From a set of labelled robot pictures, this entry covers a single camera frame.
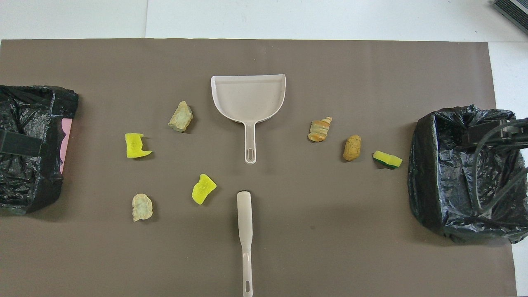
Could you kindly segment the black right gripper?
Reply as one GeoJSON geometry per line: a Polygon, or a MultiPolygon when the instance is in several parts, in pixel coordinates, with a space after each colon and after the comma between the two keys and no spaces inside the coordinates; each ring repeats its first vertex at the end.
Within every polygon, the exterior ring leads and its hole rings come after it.
{"type": "MultiPolygon", "coordinates": [[[[495,120],[483,124],[469,127],[462,136],[462,146],[477,146],[482,138],[490,130],[502,124],[509,123],[509,120],[495,120]]],[[[503,127],[501,130],[492,134],[485,144],[498,145],[505,144],[509,139],[516,134],[516,143],[519,145],[527,145],[528,143],[528,119],[522,119],[517,126],[517,133],[515,126],[503,127]]]]}

